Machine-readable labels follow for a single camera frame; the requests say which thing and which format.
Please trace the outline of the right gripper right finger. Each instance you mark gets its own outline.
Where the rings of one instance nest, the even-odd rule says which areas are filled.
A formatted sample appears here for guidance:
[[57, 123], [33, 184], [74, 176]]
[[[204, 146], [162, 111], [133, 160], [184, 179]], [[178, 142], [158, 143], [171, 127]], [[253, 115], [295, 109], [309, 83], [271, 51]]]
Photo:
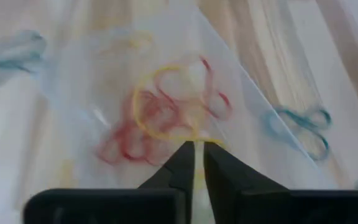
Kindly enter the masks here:
[[204, 172], [216, 223], [291, 222], [289, 190], [212, 142]]

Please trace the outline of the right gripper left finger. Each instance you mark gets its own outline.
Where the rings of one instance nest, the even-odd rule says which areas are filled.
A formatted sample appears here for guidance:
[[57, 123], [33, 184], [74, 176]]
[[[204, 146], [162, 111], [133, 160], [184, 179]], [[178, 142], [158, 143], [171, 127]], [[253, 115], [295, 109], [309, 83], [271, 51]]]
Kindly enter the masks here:
[[195, 144], [185, 141], [139, 189], [178, 189], [185, 194], [185, 223], [191, 223], [195, 171]]

